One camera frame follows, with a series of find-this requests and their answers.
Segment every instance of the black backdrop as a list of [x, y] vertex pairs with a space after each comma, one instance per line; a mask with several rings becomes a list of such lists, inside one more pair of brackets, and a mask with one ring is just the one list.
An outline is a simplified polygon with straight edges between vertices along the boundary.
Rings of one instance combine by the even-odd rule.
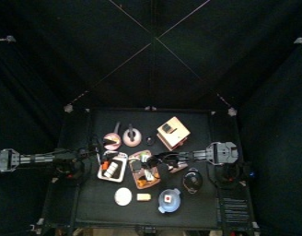
[[[0, 149], [53, 149], [69, 103], [226, 109], [218, 93], [260, 175], [262, 229], [302, 234], [302, 1], [0, 1], [6, 35]], [[17, 175], [0, 179], [0, 232], [40, 216], [42, 176]]]

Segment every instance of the black table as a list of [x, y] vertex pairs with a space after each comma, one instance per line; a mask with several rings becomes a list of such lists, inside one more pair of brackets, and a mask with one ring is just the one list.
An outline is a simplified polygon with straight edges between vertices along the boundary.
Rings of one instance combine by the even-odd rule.
[[[77, 149], [88, 145], [88, 139], [94, 134], [104, 137], [112, 133], [117, 121], [121, 122], [120, 136], [132, 124], [142, 134], [142, 142], [137, 147], [121, 145], [118, 151], [130, 156], [137, 151], [149, 150], [152, 154], [168, 151], [161, 140], [146, 145], [145, 138], [156, 136], [156, 129], [173, 116], [182, 122], [190, 131], [184, 145], [174, 151], [204, 150], [212, 142], [233, 142], [241, 154], [240, 136], [237, 133], [234, 117], [228, 111], [140, 111], [92, 109], [89, 112], [78, 111], [66, 115], [58, 140], [60, 148]], [[53, 184], [44, 208], [46, 226], [69, 227], [121, 227], [153, 228], [181, 230], [212, 230], [222, 225], [218, 208], [218, 192], [208, 178], [206, 162], [189, 162], [184, 170], [169, 173], [166, 165], [158, 166], [161, 182], [153, 187], [138, 190], [129, 165], [121, 183], [101, 180], [97, 177], [98, 162], [90, 158], [90, 175], [77, 189]], [[196, 167], [204, 177], [200, 191], [190, 195], [182, 186], [182, 176], [190, 167]], [[114, 193], [126, 187], [133, 193], [133, 200], [128, 206], [118, 206]], [[173, 213], [162, 214], [158, 211], [158, 195], [166, 189], [178, 188], [181, 191], [181, 206]], [[137, 202], [136, 194], [150, 194], [150, 202]]]

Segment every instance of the tray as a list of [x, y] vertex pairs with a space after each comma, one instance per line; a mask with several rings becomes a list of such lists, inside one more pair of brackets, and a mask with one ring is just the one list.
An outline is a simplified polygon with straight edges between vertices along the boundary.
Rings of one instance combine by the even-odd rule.
[[160, 183], [160, 174], [156, 167], [150, 168], [149, 170], [144, 169], [141, 167], [141, 170], [136, 172], [133, 165], [134, 161], [141, 161], [142, 158], [150, 157], [152, 153], [149, 150], [138, 151], [133, 155], [129, 156], [129, 166], [133, 173], [134, 181], [136, 181], [136, 187], [137, 189], [145, 189], [152, 186], [154, 186], [157, 183]]
[[[114, 153], [117, 151], [105, 151], [104, 154], [106, 153]], [[100, 163], [100, 169], [98, 169], [98, 173], [97, 173], [97, 177], [101, 180], [106, 180], [106, 181], [112, 181], [112, 182], [122, 182], [124, 179], [124, 174], [125, 174], [125, 170], [126, 170], [126, 161], [128, 160], [128, 155], [122, 152], [118, 153], [118, 155], [112, 159], [112, 162], [116, 162], [118, 164], [118, 168], [113, 174], [113, 176], [110, 178], [104, 176], [104, 170], [102, 170], [102, 165]]]

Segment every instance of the black tabletop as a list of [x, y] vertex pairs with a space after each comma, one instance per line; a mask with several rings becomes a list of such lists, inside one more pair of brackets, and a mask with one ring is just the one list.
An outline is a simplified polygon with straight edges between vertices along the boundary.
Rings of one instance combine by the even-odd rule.
[[[137, 147], [126, 147], [122, 144], [118, 151], [126, 153], [128, 156], [141, 150], [149, 150], [152, 154], [158, 154], [164, 151], [168, 151], [168, 149], [161, 140], [156, 137], [156, 129], [173, 116], [180, 119], [184, 126], [190, 131], [188, 140], [174, 151], [180, 152], [202, 150], [213, 141], [229, 141], [226, 140], [229, 136], [222, 134], [222, 128], [218, 127], [217, 123], [212, 123], [214, 118], [221, 119], [222, 125], [226, 126], [225, 133], [234, 132], [233, 127], [230, 127], [233, 125], [230, 118], [224, 113], [221, 116], [212, 116], [209, 112], [94, 110], [90, 112], [88, 118], [88, 123], [90, 123], [90, 125], [85, 125], [85, 122], [74, 123], [72, 121], [69, 121], [69, 124], [64, 125], [60, 145], [70, 144], [72, 146], [69, 148], [77, 148], [77, 145], [88, 142], [84, 140], [86, 135], [81, 135], [82, 132], [88, 135], [96, 134], [98, 137], [104, 137], [105, 134], [113, 132], [116, 123], [121, 122], [120, 136], [122, 136], [124, 131], [128, 129], [128, 125], [132, 124], [142, 134], [142, 142]], [[77, 128], [76, 126], [78, 124], [86, 128]], [[72, 137], [72, 134], [77, 136], [76, 130], [82, 130], [80, 133], [80, 138]], [[156, 142], [152, 146], [148, 146], [145, 142], [145, 138], [148, 136], [154, 136], [156, 138]], [[113, 227], [113, 225], [140, 225], [162, 228], [216, 228], [216, 189], [208, 179], [205, 162], [189, 162], [188, 168], [176, 173], [169, 173], [166, 170], [166, 165], [161, 164], [158, 166], [161, 182], [153, 187], [140, 190], [136, 187], [129, 165], [126, 166], [122, 182], [114, 183], [98, 179], [98, 162], [94, 157], [90, 161], [92, 171], [90, 176], [81, 187], [76, 212], [76, 223], [80, 222], [88, 225], [104, 224], [109, 225], [110, 227]], [[190, 167], [196, 167], [198, 169], [204, 179], [204, 185], [198, 192], [193, 195], [188, 193], [182, 186], [182, 177]], [[114, 201], [116, 191], [121, 187], [129, 188], [133, 194], [133, 200], [128, 206], [118, 206]], [[158, 211], [158, 196], [164, 190], [174, 188], [181, 191], [181, 206], [176, 212], [162, 214]], [[136, 194], [150, 194], [150, 201], [137, 202]]]

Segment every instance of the metal rod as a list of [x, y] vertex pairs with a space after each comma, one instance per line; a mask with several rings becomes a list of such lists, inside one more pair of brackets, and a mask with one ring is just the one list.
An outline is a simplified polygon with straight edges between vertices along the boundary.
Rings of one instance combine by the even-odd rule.
[[246, 223], [246, 220], [226, 220], [228, 223]]
[[109, 0], [109, 2], [117, 7], [117, 9], [133, 20], [133, 22], [136, 22], [136, 24], [148, 32], [149, 30], [138, 23], [138, 21], [129, 15], [129, 13], [112, 1]]
[[202, 80], [202, 78], [198, 76], [198, 74], [193, 71], [193, 69], [188, 66], [188, 64], [182, 61], [182, 59], [177, 56], [177, 54], [166, 47], [166, 45], [160, 41], [158, 38], [156, 38], [156, 40], [164, 45], [164, 47], [168, 49], [168, 51], [174, 55], [174, 57], [178, 59], [178, 61], [185, 65], [185, 67], [188, 68], [188, 70], [194, 74], [194, 76]]
[[249, 218], [249, 215], [240, 214], [226, 214], [228, 218]]
[[209, 2], [205, 1], [157, 38], [161, 39]]
[[225, 213], [248, 215], [248, 213], [245, 211], [240, 211], [240, 210], [225, 210]]
[[226, 209], [242, 209], [242, 208], [246, 208], [246, 206], [228, 206], [228, 205], [225, 205], [225, 208]]
[[229, 207], [246, 207], [246, 204], [245, 203], [225, 203], [225, 206], [229, 206]]
[[245, 202], [246, 200], [242, 199], [233, 199], [233, 198], [224, 198], [224, 201], [232, 201], [232, 202]]
[[232, 107], [230, 106], [230, 104], [226, 102], [226, 100], [221, 97], [221, 95], [217, 93], [216, 94], [217, 95], [217, 97], [224, 101], [224, 103], [229, 106], [229, 108]]
[[[117, 68], [92, 86], [92, 89], [94, 89], [100, 83], [110, 77], [110, 75], [114, 74], [114, 72], [128, 63], [132, 61], [132, 59], [150, 46], [152, 44], [149, 43], [144, 48], [141, 48], [134, 55], [132, 55], [118, 66]], [[85, 90], [84, 93], [81, 93], [74, 100], [70, 101], [68, 105], [74, 104], [86, 94], [89, 93], [89, 90]]]

